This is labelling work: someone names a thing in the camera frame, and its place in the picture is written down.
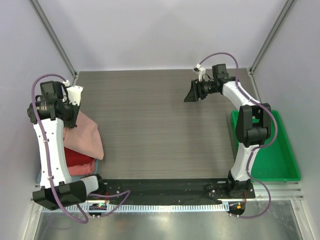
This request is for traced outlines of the pink t shirt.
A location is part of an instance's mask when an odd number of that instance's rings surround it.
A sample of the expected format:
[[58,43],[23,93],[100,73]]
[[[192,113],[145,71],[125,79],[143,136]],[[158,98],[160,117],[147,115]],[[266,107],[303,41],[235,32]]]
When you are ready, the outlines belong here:
[[63,128],[63,145],[67,149],[96,160],[104,158],[98,124],[81,111],[77,115],[76,127]]

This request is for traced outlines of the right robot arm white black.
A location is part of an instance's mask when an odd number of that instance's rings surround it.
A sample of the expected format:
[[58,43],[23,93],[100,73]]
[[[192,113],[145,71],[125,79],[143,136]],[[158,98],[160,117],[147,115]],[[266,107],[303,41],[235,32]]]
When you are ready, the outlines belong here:
[[229,76],[225,64],[212,67],[212,76],[205,80],[206,70],[200,64],[194,67],[197,79],[191,81],[184,102],[204,100],[209,94],[220,93],[228,98],[238,111],[235,137],[238,149],[233,167],[228,173],[225,184],[211,184],[210,197],[218,198],[221,192],[226,198],[241,198],[251,187],[250,173],[261,147],[271,136],[271,107],[260,103],[242,88],[234,76]]

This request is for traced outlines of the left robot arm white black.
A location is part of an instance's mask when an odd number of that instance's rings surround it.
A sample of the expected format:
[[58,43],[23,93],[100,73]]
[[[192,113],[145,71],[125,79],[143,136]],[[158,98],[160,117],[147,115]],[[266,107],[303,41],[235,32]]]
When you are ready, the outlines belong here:
[[40,189],[32,193],[33,200],[53,211],[83,203],[88,195],[102,199],[106,195],[102,177],[91,174],[73,181],[65,157],[64,127],[77,126],[83,87],[71,86],[68,81],[47,81],[40,84],[40,91],[40,95],[31,94],[27,109],[38,139],[41,164]]

